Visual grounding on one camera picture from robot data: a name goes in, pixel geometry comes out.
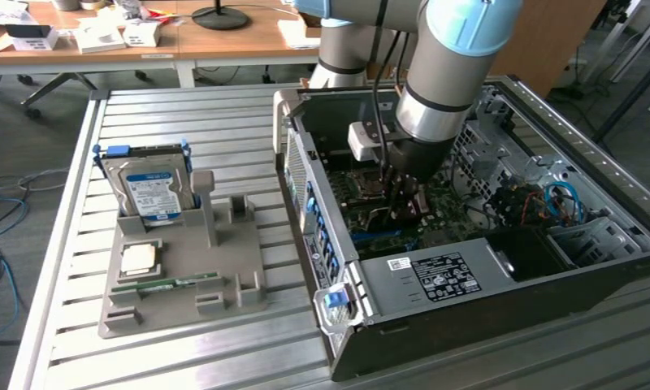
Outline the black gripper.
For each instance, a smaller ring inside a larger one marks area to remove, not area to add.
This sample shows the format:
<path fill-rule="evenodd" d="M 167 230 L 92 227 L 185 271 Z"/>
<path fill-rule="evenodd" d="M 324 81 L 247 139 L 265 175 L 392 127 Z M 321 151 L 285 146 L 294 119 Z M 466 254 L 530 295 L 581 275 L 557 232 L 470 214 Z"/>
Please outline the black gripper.
<path fill-rule="evenodd" d="M 382 187 L 392 219 L 420 219 L 429 212 L 426 183 L 438 173 L 456 138 L 426 143 L 414 138 L 388 148 Z"/>

